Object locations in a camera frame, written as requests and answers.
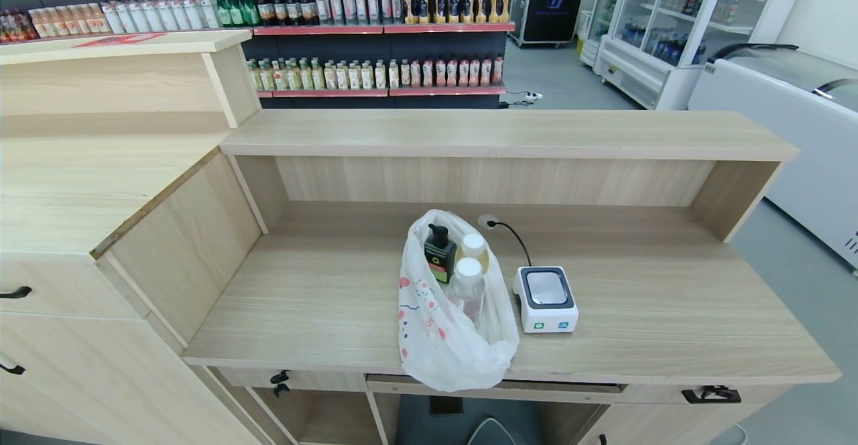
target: white plastic bag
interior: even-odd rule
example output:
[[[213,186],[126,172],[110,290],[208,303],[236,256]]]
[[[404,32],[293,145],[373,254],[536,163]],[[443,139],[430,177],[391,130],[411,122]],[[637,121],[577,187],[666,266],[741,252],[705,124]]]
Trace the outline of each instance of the white plastic bag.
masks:
[[[485,301],[475,326],[447,299],[429,270],[423,246],[430,223],[444,225],[454,243],[460,243],[465,234],[478,233],[444,210],[429,210],[411,225],[399,278],[402,368],[441,392],[493,387],[503,378],[518,348],[518,326],[500,265],[487,247]]]

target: cable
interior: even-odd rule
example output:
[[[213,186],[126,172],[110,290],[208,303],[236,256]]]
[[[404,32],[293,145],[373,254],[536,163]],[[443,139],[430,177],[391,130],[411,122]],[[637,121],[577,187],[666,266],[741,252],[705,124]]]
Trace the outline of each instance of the cable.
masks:
[[[508,223],[499,221],[488,221],[485,223],[485,225],[489,227],[502,225],[503,227],[509,229],[509,231],[512,232],[512,235],[515,235],[515,239],[518,239],[518,243],[522,245],[522,249],[524,249],[524,255],[528,258],[528,265],[533,265],[533,263],[530,262],[530,253],[528,253],[528,247],[524,245],[524,241],[522,241],[522,238],[518,237],[518,233]]]
[[[468,443],[466,443],[465,445],[471,445],[474,442],[474,439],[477,434],[480,433],[482,427],[490,422],[496,424],[496,426],[499,426],[500,430],[503,430],[503,433],[506,433],[506,437],[509,438],[509,443],[511,443],[511,445],[515,445],[515,439],[512,438],[512,435],[509,435],[509,430],[506,430],[506,427],[503,426],[503,424],[497,421],[494,417],[485,418],[485,420],[481,421],[477,428],[474,430],[474,433],[472,433],[471,437],[468,439]]]

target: bottle cap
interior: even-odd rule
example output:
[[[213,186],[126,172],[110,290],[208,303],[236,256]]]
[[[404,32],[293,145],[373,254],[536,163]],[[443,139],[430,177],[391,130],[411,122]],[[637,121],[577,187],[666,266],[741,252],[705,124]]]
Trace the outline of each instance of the bottle cap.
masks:
[[[456,262],[454,274],[458,277],[460,283],[475,284],[482,277],[482,265],[477,259],[463,257],[459,259],[459,262]]]

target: drawer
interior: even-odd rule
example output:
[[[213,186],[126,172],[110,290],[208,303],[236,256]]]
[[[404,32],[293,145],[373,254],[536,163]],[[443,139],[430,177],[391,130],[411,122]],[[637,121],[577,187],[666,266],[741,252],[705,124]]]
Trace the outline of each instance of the drawer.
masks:
[[[0,310],[140,319],[88,255],[0,256]]]
[[[273,387],[271,377],[282,369],[224,368],[218,370],[236,387]],[[365,392],[367,379],[363,373],[331,371],[287,371],[284,381],[294,390],[320,390],[330,392]]]
[[[429,388],[411,377],[395,375],[368,375],[367,386],[374,393],[428,394],[460,396],[463,398],[524,399],[568,403],[616,402],[623,391],[622,385],[598,383],[560,383],[555,381],[503,380],[496,387],[484,390],[463,390],[443,393]]]
[[[737,385],[726,387],[739,392],[742,403],[766,404],[778,398],[793,385]],[[700,396],[700,385],[629,385],[617,399],[617,403],[652,403],[656,405],[688,405],[683,390],[692,390]]]

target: black handle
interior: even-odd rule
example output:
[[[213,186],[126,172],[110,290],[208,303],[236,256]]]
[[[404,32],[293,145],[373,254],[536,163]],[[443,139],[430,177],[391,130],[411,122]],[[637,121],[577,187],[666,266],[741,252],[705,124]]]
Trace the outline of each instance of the black handle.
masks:
[[[288,391],[289,387],[285,383],[277,383],[277,386],[273,388],[273,395],[280,398],[280,395]]]
[[[21,299],[26,298],[28,294],[33,292],[30,286],[21,286],[13,292],[0,293],[0,299]]]
[[[0,363],[0,368],[4,369],[6,373],[11,373],[12,375],[23,375],[24,372],[27,371],[27,369],[21,365],[15,366],[15,368],[6,368],[6,366],[3,366],[3,363]]]
[[[276,385],[277,383],[282,383],[283,381],[287,381],[288,379],[289,375],[287,375],[286,371],[284,370],[271,377],[271,384]]]
[[[739,390],[731,390],[721,385],[707,385],[702,388],[700,396],[694,390],[682,390],[682,396],[692,405],[700,403],[741,403],[742,397]]]

